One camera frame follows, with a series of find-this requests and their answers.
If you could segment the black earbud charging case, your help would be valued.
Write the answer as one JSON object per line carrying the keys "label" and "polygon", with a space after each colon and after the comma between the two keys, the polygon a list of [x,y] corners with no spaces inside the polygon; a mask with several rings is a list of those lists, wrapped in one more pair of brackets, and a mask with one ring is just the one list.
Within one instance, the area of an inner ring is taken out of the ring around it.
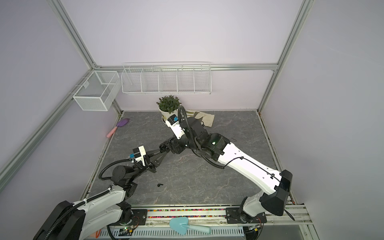
{"label": "black earbud charging case", "polygon": [[163,153],[163,152],[167,152],[168,153],[171,150],[169,145],[168,145],[168,143],[160,144],[159,149],[160,149],[161,153]]}

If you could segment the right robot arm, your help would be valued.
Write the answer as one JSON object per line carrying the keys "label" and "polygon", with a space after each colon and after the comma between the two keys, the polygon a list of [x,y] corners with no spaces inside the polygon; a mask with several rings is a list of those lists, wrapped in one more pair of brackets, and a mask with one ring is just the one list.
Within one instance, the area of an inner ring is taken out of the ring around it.
{"label": "right robot arm", "polygon": [[241,151],[223,135],[208,133],[201,121],[187,116],[182,106],[176,115],[169,116],[164,122],[174,133],[174,137],[167,141],[174,154],[190,149],[211,166],[219,169],[229,167],[260,188],[255,195],[245,197],[234,213],[227,214],[230,221],[263,224],[262,215],[265,212],[275,216],[283,216],[287,212],[293,178],[291,172],[274,170]]}

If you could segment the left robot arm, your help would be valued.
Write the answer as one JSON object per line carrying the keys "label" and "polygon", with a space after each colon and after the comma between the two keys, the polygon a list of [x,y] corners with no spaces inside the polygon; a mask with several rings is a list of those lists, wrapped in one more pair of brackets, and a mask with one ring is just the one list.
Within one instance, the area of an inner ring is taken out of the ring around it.
{"label": "left robot arm", "polygon": [[143,173],[156,172],[169,150],[145,152],[134,150],[128,159],[118,160],[101,170],[99,179],[112,182],[106,190],[81,201],[59,203],[34,236],[35,240],[83,240],[102,228],[118,224],[138,226],[127,199],[137,188],[134,179]]}

